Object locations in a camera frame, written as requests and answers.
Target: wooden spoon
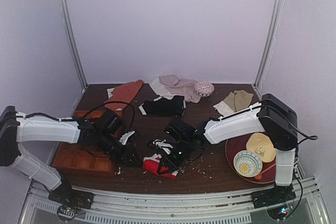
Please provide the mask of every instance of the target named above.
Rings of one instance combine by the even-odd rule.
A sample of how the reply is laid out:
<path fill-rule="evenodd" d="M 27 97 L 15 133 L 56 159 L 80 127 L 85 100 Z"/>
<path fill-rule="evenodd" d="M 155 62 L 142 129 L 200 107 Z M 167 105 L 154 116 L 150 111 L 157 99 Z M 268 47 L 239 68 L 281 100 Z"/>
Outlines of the wooden spoon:
<path fill-rule="evenodd" d="M 275 165 L 276 165 L 276 163 L 272 164 L 270 167 L 268 167 L 267 169 L 263 170 L 261 173 L 259 173 L 258 175 L 256 175 L 254 178 L 256 180 L 261 180 L 262 174 L 265 173 L 265 172 L 267 172 L 268 170 L 272 169 Z"/>

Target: white wall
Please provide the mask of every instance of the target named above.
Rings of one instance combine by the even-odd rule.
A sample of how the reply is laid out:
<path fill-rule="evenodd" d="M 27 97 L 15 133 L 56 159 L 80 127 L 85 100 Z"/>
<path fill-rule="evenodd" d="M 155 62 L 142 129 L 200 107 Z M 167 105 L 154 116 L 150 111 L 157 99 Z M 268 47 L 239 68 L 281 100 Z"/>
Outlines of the white wall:
<path fill-rule="evenodd" d="M 307 175 L 315 175 L 336 223 L 336 0 L 285 0 L 262 93 L 298 113 L 300 128 L 318 142 L 300 146 Z"/>
<path fill-rule="evenodd" d="M 68 0 L 89 83 L 254 83 L 274 0 Z"/>
<path fill-rule="evenodd" d="M 0 110 L 69 116 L 81 86 L 58 0 L 0 0 Z M 29 143 L 46 161 L 54 144 Z M 1 223 L 18 222 L 30 180 L 0 167 Z"/>

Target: orange cloth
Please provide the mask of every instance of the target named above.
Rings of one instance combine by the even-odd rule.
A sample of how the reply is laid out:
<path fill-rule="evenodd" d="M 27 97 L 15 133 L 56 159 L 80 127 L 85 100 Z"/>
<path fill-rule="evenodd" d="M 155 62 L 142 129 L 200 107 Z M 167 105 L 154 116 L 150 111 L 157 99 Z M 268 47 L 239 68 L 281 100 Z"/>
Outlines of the orange cloth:
<path fill-rule="evenodd" d="M 113 90 L 113 96 L 109 100 L 107 100 L 107 102 L 122 101 L 130 103 L 134 99 L 138 91 L 141 89 L 142 85 L 143 85 L 142 80 L 133 81 L 120 85 Z M 124 108 L 126 108 L 126 106 L 127 106 L 126 104 L 122 103 L 111 103 L 106 104 L 105 108 L 116 111 L 117 109 L 123 110 Z"/>

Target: wooden organizer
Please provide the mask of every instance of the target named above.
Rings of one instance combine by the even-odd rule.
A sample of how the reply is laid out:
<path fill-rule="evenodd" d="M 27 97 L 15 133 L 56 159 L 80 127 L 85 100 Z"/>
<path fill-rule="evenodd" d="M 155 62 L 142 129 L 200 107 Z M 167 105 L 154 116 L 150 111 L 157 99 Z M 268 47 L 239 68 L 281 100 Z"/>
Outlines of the wooden organizer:
<path fill-rule="evenodd" d="M 83 116 L 87 111 L 76 111 L 74 116 Z M 94 111 L 87 119 L 99 118 L 104 111 Z M 116 111 L 121 117 L 122 111 Z M 114 136 L 121 136 L 123 127 L 120 127 Z M 61 143 L 55 155 L 52 167 L 65 174 L 106 176 L 114 175 L 114 162 L 99 149 L 82 144 Z"/>

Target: bowl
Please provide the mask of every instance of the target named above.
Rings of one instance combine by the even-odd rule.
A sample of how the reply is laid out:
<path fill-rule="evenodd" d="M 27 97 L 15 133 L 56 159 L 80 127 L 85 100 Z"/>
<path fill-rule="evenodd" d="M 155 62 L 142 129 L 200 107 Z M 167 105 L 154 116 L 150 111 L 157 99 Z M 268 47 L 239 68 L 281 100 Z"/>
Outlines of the bowl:
<path fill-rule="evenodd" d="M 208 97 L 214 92 L 215 87 L 208 81 L 198 81 L 194 85 L 196 94 L 200 97 Z"/>
<path fill-rule="evenodd" d="M 258 175 L 263 163 L 257 154 L 249 151 L 240 151 L 233 159 L 235 170 L 244 177 L 254 177 Z"/>
<path fill-rule="evenodd" d="M 246 143 L 246 150 L 257 154 L 264 163 L 272 162 L 276 156 L 276 150 L 271 139 L 262 133 L 254 133 Z"/>

